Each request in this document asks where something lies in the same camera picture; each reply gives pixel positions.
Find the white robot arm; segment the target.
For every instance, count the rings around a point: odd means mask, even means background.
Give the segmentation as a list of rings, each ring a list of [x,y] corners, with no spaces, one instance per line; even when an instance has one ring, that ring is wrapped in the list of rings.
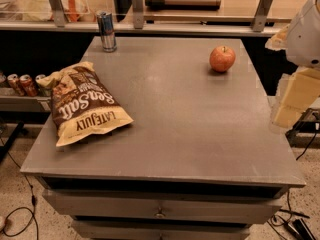
[[[320,0],[307,0],[289,25],[265,44],[269,50],[284,50],[297,65],[279,80],[271,124],[290,129],[320,96]]]

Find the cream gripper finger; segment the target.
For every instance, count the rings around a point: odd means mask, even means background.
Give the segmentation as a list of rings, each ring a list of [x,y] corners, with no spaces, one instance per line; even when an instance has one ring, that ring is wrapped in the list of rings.
[[[319,96],[319,70],[298,67],[291,75],[283,74],[272,108],[272,124],[290,129]]]
[[[269,50],[280,51],[287,48],[287,33],[289,26],[286,25],[265,43],[265,47]]]

